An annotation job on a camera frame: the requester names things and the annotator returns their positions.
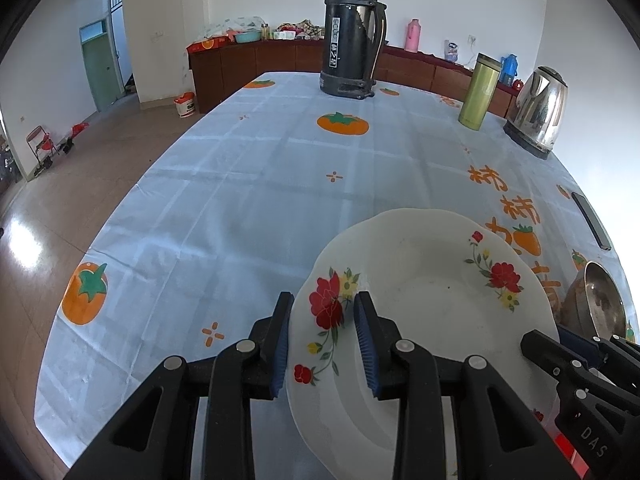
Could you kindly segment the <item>stainless steel bowl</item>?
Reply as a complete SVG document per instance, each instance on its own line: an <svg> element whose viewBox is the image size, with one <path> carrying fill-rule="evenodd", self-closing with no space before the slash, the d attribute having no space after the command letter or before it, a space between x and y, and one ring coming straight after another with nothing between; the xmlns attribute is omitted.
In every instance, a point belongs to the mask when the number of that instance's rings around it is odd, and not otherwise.
<svg viewBox="0 0 640 480"><path fill-rule="evenodd" d="M622 296L600 263L588 261L578 272L561 304L559 323L587 339L626 336Z"/></svg>

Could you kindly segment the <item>white floral plate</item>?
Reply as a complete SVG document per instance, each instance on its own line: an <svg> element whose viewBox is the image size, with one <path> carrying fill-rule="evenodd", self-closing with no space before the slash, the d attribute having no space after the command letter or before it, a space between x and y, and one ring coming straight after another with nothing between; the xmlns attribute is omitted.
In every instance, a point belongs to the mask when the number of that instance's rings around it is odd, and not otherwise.
<svg viewBox="0 0 640 480"><path fill-rule="evenodd" d="M393 469L398 405L367 385L352 318L358 292L435 356L484 356L551 426L553 382L520 350L530 330L558 332L539 278L500 236L460 214L386 211L326 245L291 313L288 400L334 477L387 479Z"/></svg>

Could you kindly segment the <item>black smartphone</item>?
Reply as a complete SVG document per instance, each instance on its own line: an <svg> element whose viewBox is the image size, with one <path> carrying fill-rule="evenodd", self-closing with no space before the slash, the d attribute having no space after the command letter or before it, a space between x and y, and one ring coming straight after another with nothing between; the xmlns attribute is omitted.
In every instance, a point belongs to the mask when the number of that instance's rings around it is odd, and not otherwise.
<svg viewBox="0 0 640 480"><path fill-rule="evenodd" d="M608 237L608 233L606 232L605 227L603 226L600 218L589 203L589 200L587 200L585 196L577 192L573 192L572 197L578 209L582 213L582 216L585 218L598 246L602 250L612 250L613 245L611 239Z"/></svg>

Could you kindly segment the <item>blue persimmon tablecloth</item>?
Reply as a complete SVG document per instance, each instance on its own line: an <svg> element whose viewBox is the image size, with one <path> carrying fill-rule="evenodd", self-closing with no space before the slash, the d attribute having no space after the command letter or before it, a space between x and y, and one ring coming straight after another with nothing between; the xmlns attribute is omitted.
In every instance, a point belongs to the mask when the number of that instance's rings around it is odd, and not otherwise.
<svg viewBox="0 0 640 480"><path fill-rule="evenodd" d="M523 150L499 117L475 131L458 115L397 84L359 101L323 93L315 74L268 73L183 133L107 220L53 322L35 423L60 459L75 463L163 359L245 338L281 292L296 299L331 240L386 211L450 211L500 236L554 322L588 261L626 294L559 159ZM257 477L334 477L295 425L288 369L277 400L252 407Z"/></svg>

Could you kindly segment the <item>stainless steel electric kettle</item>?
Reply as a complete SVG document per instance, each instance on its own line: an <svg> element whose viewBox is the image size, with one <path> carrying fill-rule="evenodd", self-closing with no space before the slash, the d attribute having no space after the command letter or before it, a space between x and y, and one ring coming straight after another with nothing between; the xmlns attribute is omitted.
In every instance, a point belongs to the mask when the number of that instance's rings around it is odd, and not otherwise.
<svg viewBox="0 0 640 480"><path fill-rule="evenodd" d="M562 122L568 87L559 72L538 66L518 92L503 130L525 151L547 159Z"/></svg>

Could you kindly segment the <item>green tumbler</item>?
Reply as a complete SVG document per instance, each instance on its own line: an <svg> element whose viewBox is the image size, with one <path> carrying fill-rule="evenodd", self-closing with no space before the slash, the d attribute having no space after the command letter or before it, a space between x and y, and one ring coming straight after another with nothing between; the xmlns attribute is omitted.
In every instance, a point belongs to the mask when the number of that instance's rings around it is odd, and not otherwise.
<svg viewBox="0 0 640 480"><path fill-rule="evenodd" d="M501 69L502 65L494 58L483 53L477 55L468 92L458 116L461 125L475 131L480 128L494 96Z"/></svg>

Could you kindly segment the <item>blue thermos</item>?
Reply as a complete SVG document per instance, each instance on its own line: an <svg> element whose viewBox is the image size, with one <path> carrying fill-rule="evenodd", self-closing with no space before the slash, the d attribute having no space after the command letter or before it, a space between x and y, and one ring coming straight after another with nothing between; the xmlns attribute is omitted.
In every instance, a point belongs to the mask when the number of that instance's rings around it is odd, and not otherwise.
<svg viewBox="0 0 640 480"><path fill-rule="evenodd" d="M501 59L500 82L511 87L516 76L518 76L518 58L515 54L504 56Z"/></svg>

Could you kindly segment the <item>red folding chair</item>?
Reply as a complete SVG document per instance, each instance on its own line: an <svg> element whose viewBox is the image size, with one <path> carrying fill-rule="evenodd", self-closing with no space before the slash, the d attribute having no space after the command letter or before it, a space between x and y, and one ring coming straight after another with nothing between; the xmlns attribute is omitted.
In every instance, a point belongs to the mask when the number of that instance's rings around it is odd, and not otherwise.
<svg viewBox="0 0 640 480"><path fill-rule="evenodd" d="M26 143L34 155L37 165L34 170L34 177L38 177L43 171L50 169L53 165L53 156L58 152L52 136L43 126L37 126L26 136Z"/></svg>

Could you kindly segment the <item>white plastic bucket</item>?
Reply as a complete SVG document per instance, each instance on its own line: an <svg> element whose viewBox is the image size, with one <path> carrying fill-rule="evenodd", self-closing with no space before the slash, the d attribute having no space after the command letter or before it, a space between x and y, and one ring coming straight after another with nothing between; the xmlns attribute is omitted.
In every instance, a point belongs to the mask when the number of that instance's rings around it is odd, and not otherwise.
<svg viewBox="0 0 640 480"><path fill-rule="evenodd" d="M174 99L174 104L180 118L187 118L195 113L195 94L192 91L184 92Z"/></svg>

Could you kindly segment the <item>pink thermos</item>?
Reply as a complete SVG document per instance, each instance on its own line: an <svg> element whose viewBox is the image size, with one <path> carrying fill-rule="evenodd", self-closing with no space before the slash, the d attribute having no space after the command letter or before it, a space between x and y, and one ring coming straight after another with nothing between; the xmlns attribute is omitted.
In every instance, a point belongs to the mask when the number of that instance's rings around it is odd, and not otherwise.
<svg viewBox="0 0 640 480"><path fill-rule="evenodd" d="M419 51L421 36L421 24L417 18L413 18L407 25L404 50L411 53Z"/></svg>

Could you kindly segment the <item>green door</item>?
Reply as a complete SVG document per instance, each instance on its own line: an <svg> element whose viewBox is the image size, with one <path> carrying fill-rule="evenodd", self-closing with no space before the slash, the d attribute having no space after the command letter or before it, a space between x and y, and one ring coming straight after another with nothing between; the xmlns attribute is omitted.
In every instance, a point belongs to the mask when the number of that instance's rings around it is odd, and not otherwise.
<svg viewBox="0 0 640 480"><path fill-rule="evenodd" d="M82 58L96 109L103 112L122 96L119 67L107 19L79 29Z"/></svg>

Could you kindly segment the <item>dark wooden sideboard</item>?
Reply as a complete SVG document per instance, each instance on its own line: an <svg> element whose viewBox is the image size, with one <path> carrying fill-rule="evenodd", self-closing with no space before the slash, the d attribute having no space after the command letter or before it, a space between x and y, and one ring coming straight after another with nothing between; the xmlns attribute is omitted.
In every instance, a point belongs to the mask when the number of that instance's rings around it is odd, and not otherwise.
<svg viewBox="0 0 640 480"><path fill-rule="evenodd" d="M320 40L260 40L249 44L194 44L186 49L194 91L205 114L246 84L271 72L318 73ZM472 72L431 54L385 47L375 70L378 82L390 82L462 101Z"/></svg>

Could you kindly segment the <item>large black thermos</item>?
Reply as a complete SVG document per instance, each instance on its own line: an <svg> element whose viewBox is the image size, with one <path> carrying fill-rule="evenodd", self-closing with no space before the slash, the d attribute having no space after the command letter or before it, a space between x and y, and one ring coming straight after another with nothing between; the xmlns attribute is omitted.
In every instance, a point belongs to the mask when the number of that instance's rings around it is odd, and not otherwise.
<svg viewBox="0 0 640 480"><path fill-rule="evenodd" d="M330 96L374 95L375 70L386 41L383 0L324 0L326 22L320 89Z"/></svg>

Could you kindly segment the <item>teal basin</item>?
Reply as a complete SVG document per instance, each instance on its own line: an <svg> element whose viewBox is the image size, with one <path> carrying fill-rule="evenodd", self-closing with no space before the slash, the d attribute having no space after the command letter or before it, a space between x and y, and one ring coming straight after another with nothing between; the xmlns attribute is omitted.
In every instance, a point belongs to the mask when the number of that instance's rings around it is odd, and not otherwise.
<svg viewBox="0 0 640 480"><path fill-rule="evenodd" d="M251 44L260 40L262 40L262 32L259 29L246 30L234 35L234 41L237 44Z"/></svg>

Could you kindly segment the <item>mesh food cover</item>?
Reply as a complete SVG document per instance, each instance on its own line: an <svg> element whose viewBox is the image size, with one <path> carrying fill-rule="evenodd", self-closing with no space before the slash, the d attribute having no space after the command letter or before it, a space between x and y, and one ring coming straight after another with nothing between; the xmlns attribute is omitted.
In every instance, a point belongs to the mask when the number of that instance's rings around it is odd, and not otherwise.
<svg viewBox="0 0 640 480"><path fill-rule="evenodd" d="M207 23L196 36L197 40L209 40L214 37L227 36L233 38L242 32L258 30L258 37L262 36L262 26L266 22L260 16L239 16L238 18L225 18L222 21Z"/></svg>

